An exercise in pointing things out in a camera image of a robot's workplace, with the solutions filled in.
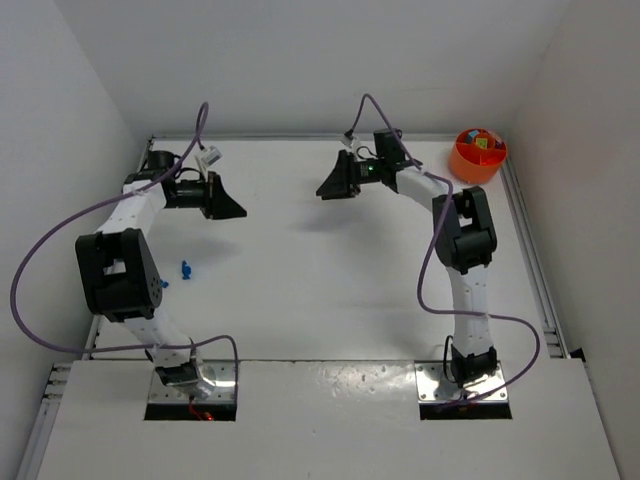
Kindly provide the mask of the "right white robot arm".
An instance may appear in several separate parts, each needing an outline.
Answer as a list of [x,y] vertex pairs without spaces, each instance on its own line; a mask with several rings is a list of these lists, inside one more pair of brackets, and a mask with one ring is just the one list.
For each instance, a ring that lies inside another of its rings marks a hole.
[[379,183],[423,206],[433,219],[427,254],[446,268],[451,285],[454,333],[445,341],[445,377],[463,387],[497,368],[497,351],[488,325],[486,282],[497,248],[497,235],[485,191],[471,187],[455,192],[446,178],[427,172],[406,152],[397,129],[374,133],[375,151],[363,148],[351,130],[345,148],[317,189],[323,200],[350,199],[366,184]]

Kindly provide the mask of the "blue lego piece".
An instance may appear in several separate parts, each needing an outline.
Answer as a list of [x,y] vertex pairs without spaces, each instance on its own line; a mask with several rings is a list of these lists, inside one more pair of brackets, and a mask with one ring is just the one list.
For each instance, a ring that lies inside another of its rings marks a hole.
[[186,260],[181,262],[181,275],[183,280],[190,280],[192,277],[192,268]]

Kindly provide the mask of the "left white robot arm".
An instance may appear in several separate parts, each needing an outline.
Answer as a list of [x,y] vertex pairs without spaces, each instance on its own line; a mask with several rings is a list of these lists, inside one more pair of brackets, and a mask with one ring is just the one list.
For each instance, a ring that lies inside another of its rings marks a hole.
[[124,197],[107,221],[75,242],[89,310],[137,339],[163,385],[196,398],[213,393],[215,375],[161,307],[161,275],[146,236],[163,209],[197,209],[208,220],[246,217],[212,169],[220,157],[215,147],[203,149],[195,157],[197,179],[179,180],[175,154],[149,153],[142,168],[127,176]]

